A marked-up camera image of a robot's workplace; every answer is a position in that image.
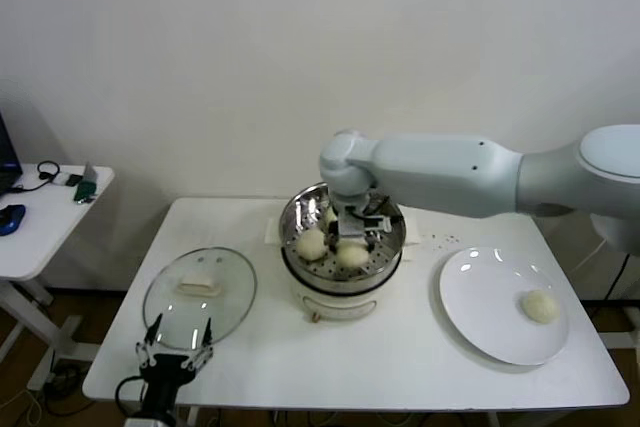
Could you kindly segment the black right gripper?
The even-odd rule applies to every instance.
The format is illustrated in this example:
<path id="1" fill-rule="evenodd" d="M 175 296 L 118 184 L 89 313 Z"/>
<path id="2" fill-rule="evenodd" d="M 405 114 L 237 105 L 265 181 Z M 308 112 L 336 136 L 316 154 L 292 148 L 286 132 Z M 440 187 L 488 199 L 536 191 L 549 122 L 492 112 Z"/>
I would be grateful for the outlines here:
<path id="1" fill-rule="evenodd" d="M 400 210 L 391 202 L 389 196 L 372 197 L 369 205 L 363 210 L 366 231 L 391 233 L 393 228 L 403 221 Z M 325 236 L 325 244 L 330 251 L 336 251 L 340 240 L 339 227 L 329 226 Z M 378 242 L 376 237 L 365 238 L 367 251 L 371 253 Z"/>

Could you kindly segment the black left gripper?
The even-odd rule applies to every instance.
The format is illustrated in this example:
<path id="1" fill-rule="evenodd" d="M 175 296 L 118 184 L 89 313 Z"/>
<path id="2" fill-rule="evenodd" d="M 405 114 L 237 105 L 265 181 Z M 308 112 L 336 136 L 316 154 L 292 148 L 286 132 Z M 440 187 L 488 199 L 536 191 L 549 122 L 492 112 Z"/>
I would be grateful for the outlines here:
<path id="1" fill-rule="evenodd" d="M 207 319 L 200 340 L 192 345 L 192 354 L 155 354 L 157 337 L 162 322 L 160 313 L 147 328 L 142 341 L 135 345 L 139 362 L 140 375 L 147 384 L 146 394 L 141 403 L 138 416 L 172 416 L 178 391 L 196 377 L 196 370 L 201 370 L 213 357 L 213 333 L 211 318 Z"/>

